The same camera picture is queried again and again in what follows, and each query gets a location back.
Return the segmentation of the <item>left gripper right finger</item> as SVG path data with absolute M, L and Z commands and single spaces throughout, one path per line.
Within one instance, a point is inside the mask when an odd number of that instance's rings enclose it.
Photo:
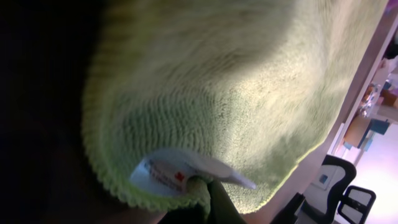
M 246 224 L 221 182 L 214 180 L 208 184 L 208 191 L 211 210 L 207 224 Z

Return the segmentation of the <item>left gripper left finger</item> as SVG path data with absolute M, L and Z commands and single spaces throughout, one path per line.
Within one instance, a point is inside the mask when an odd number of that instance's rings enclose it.
M 196 205 L 191 208 L 179 208 L 168 212 L 158 224 L 205 224 L 203 208 Z

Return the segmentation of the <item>light green microfiber cloth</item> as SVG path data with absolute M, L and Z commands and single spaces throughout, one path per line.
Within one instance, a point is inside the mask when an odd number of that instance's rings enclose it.
M 81 133 L 98 181 L 131 207 L 201 205 L 129 182 L 149 153 L 215 157 L 256 184 L 225 185 L 239 213 L 264 206 L 334 125 L 385 1 L 108 1 L 85 83 Z

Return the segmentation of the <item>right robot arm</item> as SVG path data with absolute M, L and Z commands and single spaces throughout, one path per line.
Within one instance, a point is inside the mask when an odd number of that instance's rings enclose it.
M 296 193 L 289 203 L 274 217 L 271 224 L 297 224 L 298 214 L 305 201 L 305 196 Z

